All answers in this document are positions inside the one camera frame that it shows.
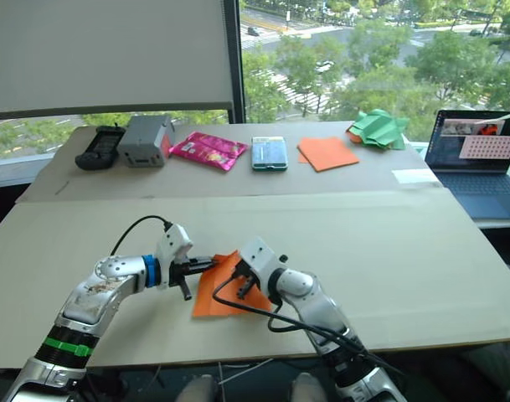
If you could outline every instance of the smartphone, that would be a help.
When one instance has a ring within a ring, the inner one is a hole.
[[[256,171],[283,171],[288,168],[283,137],[251,138],[251,167]]]

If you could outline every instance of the cardboard surface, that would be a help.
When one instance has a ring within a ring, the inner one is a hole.
[[[0,368],[22,367],[69,293],[146,214],[180,223],[191,256],[227,254],[259,235],[290,268],[319,278],[373,350],[510,339],[510,272],[443,188],[20,203],[0,225]],[[146,222],[119,253],[152,254],[161,237],[162,225]],[[198,276],[187,283],[196,294]],[[193,305],[178,287],[128,297],[90,366],[314,353],[303,332],[269,332],[254,314],[193,318]]]
[[[81,154],[95,135],[94,127],[81,127],[55,154],[52,162],[18,200],[76,201],[128,198],[229,197],[236,195],[315,194],[401,188],[391,173],[396,169],[427,168],[420,155],[408,146],[402,152],[381,152],[372,147],[353,145],[344,132],[350,121],[301,122],[286,124],[224,124],[221,126],[176,126],[181,141],[193,131],[250,144],[252,137],[282,136],[290,160],[303,137],[340,137],[360,163],[346,169],[333,169],[323,175],[304,163],[289,163],[285,172],[254,172],[250,150],[230,172],[170,158],[163,168],[129,168],[116,161],[112,168],[84,172],[74,158]]]

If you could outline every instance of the orange paper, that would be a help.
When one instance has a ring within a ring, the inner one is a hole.
[[[310,138],[311,140],[320,140],[321,138]],[[297,147],[297,151],[299,151],[299,157],[297,158],[297,161],[299,163],[309,163],[308,162],[308,159],[305,157],[305,155],[303,155],[301,153],[301,150],[299,149],[299,147]]]
[[[238,251],[235,251],[231,255],[216,255],[214,259],[218,261],[218,264],[211,270],[204,272],[198,282],[197,301],[195,302],[195,308],[193,309],[193,317],[228,316],[231,314],[241,314],[246,312],[239,308],[225,306],[225,304],[218,303],[212,298],[214,289],[230,278],[236,264],[241,261]],[[256,286],[251,288],[244,300],[241,300],[236,296],[236,292],[244,284],[245,278],[234,279],[219,292],[219,297],[239,304],[261,308],[270,312],[271,302]]]
[[[308,163],[308,159],[305,158],[305,155],[303,155],[301,151],[299,151],[299,158],[297,158],[297,161],[299,163]]]
[[[353,152],[337,137],[302,138],[297,147],[317,172],[358,162]]]

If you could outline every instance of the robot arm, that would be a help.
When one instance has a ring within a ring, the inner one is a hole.
[[[326,336],[311,331],[306,333],[317,354],[331,369],[337,393],[344,400],[406,401],[385,370],[371,359],[316,276],[287,268],[287,257],[277,257],[260,238],[245,245],[240,256],[242,261],[236,266],[235,274],[249,277],[245,289],[256,284],[273,303],[281,304],[284,300],[291,304],[301,322],[324,329]],[[344,342],[332,335],[335,333]]]
[[[28,359],[4,401],[69,400],[125,298],[154,286],[180,286],[184,299],[191,298],[184,276],[213,265],[209,257],[189,259],[192,245],[182,226],[167,223],[156,255],[113,255],[98,261],[90,276],[70,293],[48,336]]]

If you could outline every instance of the laptop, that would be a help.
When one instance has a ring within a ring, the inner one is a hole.
[[[510,219],[509,114],[437,114],[425,162],[474,219]]]

